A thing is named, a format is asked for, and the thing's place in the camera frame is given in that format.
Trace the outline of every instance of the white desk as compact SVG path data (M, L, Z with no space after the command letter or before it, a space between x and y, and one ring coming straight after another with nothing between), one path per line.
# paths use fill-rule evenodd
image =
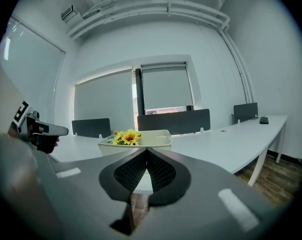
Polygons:
M286 115L268 116L269 124L249 120L219 130L172 137L171 151L216 164L234 174L259 156L249 185L253 186L263 166L270 143L280 136L279 157L284 143ZM66 136L52 155L61 162L78 161L101 157L99 139ZM145 174L136 193L151 193L150 176Z

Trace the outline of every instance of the gray surface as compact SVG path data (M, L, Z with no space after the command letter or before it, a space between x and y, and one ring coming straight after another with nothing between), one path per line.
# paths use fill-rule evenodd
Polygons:
M89 119L89 120L74 120L72 121L73 134L79 136L99 138L99 134L103 138L111 135L110 119Z
M44 239L62 239L60 220L39 184L37 163L30 147L7 135L0 136L0 194L38 235Z
M109 227L122 217L127 206L111 200L98 181L99 172L105 166L130 152L57 163L53 169L43 152L33 152L35 163L27 145L0 137L0 192L30 227L50 239L258 238L274 216L271 205L261 194L221 167L167 150L156 150L184 164L191 173L192 182L174 204L151 207L143 223L130 236ZM79 168L81 174L56 177L56 170L72 167ZM223 189L231 189L261 220L260 226L244 233L218 198L218 192Z
M245 122L247 120L253 119L255 118L255 115L259 115L257 102L234 106L235 124L237 124L238 120L240 120L240 122Z
M200 109L166 114L148 114L137 117L139 131L168 130L171 135L189 134L211 128L210 110Z
M135 239L145 239L145 236L154 240L244 237L246 234L218 198L218 192L223 189L231 189L262 222L273 214L271 205L261 194L221 167L166 150L160 152L184 164L191 172L192 183L173 205L151 207L136 229Z
M50 161L51 164L56 164L56 163L60 162L58 159L56 159L51 154L47 154L47 158L49 159L49 161Z

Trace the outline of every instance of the white wall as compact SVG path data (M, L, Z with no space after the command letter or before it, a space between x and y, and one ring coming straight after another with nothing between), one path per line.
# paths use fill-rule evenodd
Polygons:
M279 0L226 0L228 33L251 75L260 115L288 114L283 153L302 159L302 34Z
M210 109L213 129L230 125L233 105L245 103L240 75L219 34L201 28L189 22L154 21L96 30L79 49L77 66L70 75L77 80L120 62L160 57L162 61L151 61L158 63L165 56L189 55L201 96L196 107Z
M78 44L67 36L67 27L61 20L60 10L54 1L19 0L12 15L65 51L55 88L53 123L72 129L74 85L68 77L74 65Z

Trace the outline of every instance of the sunflower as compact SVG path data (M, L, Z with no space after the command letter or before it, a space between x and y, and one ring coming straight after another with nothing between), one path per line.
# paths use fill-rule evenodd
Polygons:
M132 140L131 141L131 144L130 144L131 146L139 146L139 142L137 141L137 140Z
M124 132L120 131L117 133L116 136L114 136L114 142L113 144L118 144L119 142L123 141L122 138L123 138L123 135L124 135Z
M137 133L132 129L127 130L127 132L122 137L122 140L124 140L124 143L126 145L130 145L131 142L135 139L137 140L138 136L137 136Z

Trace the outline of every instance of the flower basket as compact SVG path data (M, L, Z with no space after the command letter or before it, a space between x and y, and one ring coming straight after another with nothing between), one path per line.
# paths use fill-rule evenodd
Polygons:
M99 143L102 155L112 155L123 151L128 151L135 148L159 148L164 150L171 150L171 135L168 130L145 130L140 131L142 138L139 139L139 145L114 145L114 135L104 138Z

